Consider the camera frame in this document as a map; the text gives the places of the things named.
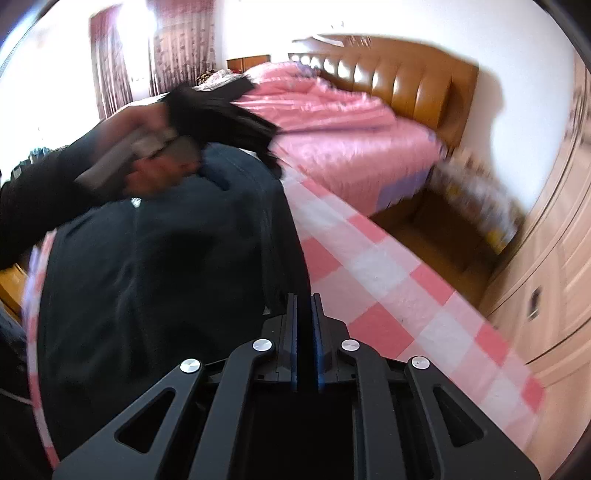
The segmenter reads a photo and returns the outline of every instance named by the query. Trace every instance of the black jacket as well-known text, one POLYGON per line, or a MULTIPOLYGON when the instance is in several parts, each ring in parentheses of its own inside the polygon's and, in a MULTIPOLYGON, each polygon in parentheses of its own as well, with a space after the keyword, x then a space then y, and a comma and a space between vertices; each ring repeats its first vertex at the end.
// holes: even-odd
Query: black jacket
POLYGON ((100 201, 74 182, 91 166, 96 128, 49 153, 0 189, 0 270, 10 267, 46 232, 100 201))

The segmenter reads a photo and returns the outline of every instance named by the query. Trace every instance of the wooden floor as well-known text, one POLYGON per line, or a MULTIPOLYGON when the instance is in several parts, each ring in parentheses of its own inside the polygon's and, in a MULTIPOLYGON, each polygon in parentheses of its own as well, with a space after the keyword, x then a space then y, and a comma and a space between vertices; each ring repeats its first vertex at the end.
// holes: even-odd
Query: wooden floor
POLYGON ((478 308, 493 268, 486 259, 476 257, 467 266, 459 266, 424 233, 409 223, 398 226, 390 234, 478 308))
POLYGON ((372 220, 478 308, 497 259, 475 228, 442 198, 423 192, 372 220))

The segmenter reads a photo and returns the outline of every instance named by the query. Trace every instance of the white wall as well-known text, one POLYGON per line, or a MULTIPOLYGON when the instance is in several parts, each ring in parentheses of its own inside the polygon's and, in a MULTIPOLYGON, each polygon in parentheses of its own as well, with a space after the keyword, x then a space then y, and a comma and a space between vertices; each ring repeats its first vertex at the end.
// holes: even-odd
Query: white wall
POLYGON ((2 180, 35 147, 58 148, 99 121, 89 17, 114 0, 60 0, 27 34, 0 77, 2 180))
POLYGON ((481 68, 463 146, 491 160, 529 210, 556 159, 573 93, 573 47, 532 0, 218 0, 217 57, 270 53, 311 34, 420 40, 481 68))

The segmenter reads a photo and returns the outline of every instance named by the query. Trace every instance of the gray object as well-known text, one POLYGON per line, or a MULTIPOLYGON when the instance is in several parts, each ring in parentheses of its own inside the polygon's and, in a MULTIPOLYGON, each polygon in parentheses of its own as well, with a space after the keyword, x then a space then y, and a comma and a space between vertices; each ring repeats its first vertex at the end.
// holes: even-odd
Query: gray object
POLYGON ((428 358, 423 356, 416 356, 411 360, 411 365, 414 368, 418 368, 419 370, 426 370, 431 365, 431 362, 428 358))
POLYGON ((348 352, 355 352, 359 350, 359 342, 357 340, 353 340, 352 338, 343 340, 343 343, 341 343, 340 346, 343 350, 347 350, 348 352))
POLYGON ((187 358, 181 364, 181 370, 186 374, 192 374, 201 368, 201 362, 199 360, 195 360, 194 358, 187 358))
POLYGON ((271 350, 272 346, 273 343, 270 340, 267 340, 266 338, 259 338, 258 340, 255 340, 255 342, 252 344, 252 347, 257 352, 266 352, 267 350, 271 350))
POLYGON ((157 134, 138 128, 79 175, 76 182, 103 200, 121 198, 132 163, 155 155, 169 155, 186 163, 199 158, 199 149, 191 138, 178 137, 172 128, 157 134))

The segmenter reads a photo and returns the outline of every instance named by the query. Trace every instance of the pink and white checkered cloth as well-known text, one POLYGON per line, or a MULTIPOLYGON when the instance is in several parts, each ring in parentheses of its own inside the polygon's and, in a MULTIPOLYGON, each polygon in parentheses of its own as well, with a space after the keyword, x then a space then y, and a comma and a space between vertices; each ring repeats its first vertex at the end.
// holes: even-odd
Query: pink and white checkered cloth
MULTIPOLYGON (((304 249, 312 292, 351 337, 382 356, 430 359, 524 449, 544 397, 540 383, 490 324, 431 268, 353 207, 284 167, 282 180, 304 249)), ((37 323, 55 232, 41 249, 27 312, 27 355, 37 428, 53 468, 59 463, 37 375, 37 323)))

